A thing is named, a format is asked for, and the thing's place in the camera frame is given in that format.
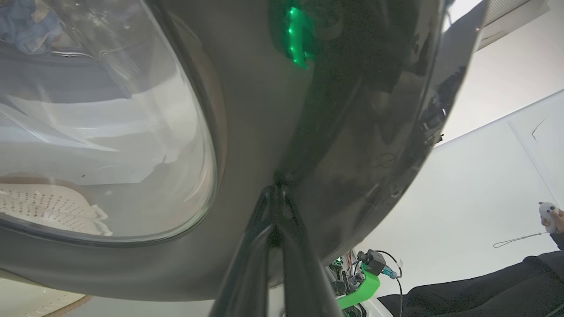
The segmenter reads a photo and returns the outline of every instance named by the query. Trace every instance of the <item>white wall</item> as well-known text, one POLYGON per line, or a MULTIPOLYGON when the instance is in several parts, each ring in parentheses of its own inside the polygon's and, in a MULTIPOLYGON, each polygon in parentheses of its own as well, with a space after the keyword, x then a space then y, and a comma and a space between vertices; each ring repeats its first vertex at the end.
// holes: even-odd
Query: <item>white wall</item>
MULTIPOLYGON (((492 247, 545 231, 538 202, 554 198, 514 130, 525 120, 530 124, 521 123, 516 130, 530 134, 529 126, 547 115, 547 104, 560 109, 564 93, 435 148, 396 207, 355 249, 379 249, 401 258, 406 292, 418 285, 484 275, 526 256, 557 250, 546 234, 492 247)), ((562 140, 550 126, 542 128, 539 141, 562 140)), ((564 151, 560 144, 559 151, 564 151)), ((562 179, 564 166, 553 168, 552 174, 562 179)), ((398 293, 395 281, 385 276, 381 280, 377 296, 398 293)))
POLYGON ((563 3, 473 55, 439 146, 564 89, 563 3))

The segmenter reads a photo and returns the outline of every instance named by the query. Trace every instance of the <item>wire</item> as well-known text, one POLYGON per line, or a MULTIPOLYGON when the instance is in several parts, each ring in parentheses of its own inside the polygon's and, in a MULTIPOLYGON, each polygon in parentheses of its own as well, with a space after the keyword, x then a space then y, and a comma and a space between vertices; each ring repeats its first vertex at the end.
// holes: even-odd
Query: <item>wire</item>
POLYGON ((384 253, 387 254, 392 260, 394 260, 395 264, 397 265, 397 267, 399 268, 399 276, 397 277, 397 279, 401 278, 403 276, 403 272, 402 272, 402 268, 399 267, 398 261, 395 260, 395 258, 388 252, 386 251, 376 251, 376 252, 380 252, 380 253, 384 253))
POLYGON ((399 282, 399 278, 401 278, 403 276, 402 268, 399 266, 398 261, 396 261, 395 258, 390 253, 388 253, 386 251, 376 251, 376 252, 387 254, 392 260, 394 260, 395 264, 398 266, 399 276, 397 278, 395 278, 395 280, 398 281, 398 285, 399 285, 399 316, 398 317, 402 317, 402 313, 403 313, 403 290, 402 290, 402 284, 399 282))
POLYGON ((402 284, 399 282, 399 279, 395 279, 396 281, 398 281, 398 285, 399 285, 399 316, 398 317, 402 317, 402 313, 403 313, 403 290, 402 290, 402 284))
POLYGON ((349 266, 349 268, 347 269, 347 274, 349 273, 349 271, 353 268, 353 266, 357 265, 359 263, 359 261, 354 261, 351 266, 349 266))
POLYGON ((509 243, 511 243, 511 242, 514 242, 514 241, 523 240, 523 239, 526 239, 526 238, 528 238, 528 237, 540 236, 540 235, 547 234, 547 233, 548 233, 548 232, 539 232, 538 234, 534 234, 534 235, 528 235, 528 236, 524 236, 524 237, 520 237, 520 238, 516 238, 516 239, 511 239, 511 240, 507 240, 507 241, 502 241, 502 242, 494 243, 494 244, 493 244, 493 247, 496 248, 496 249, 497 249, 497 248, 501 248, 502 246, 504 246, 504 245, 506 245, 506 244, 509 244, 509 243))

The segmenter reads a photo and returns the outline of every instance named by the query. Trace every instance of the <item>washing machine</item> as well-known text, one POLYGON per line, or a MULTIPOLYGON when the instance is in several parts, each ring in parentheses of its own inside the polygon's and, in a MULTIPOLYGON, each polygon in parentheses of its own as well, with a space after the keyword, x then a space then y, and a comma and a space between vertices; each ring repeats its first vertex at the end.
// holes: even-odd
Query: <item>washing machine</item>
POLYGON ((272 184, 330 263, 441 140, 486 10, 453 3, 2 2, 0 276, 215 298, 272 184))

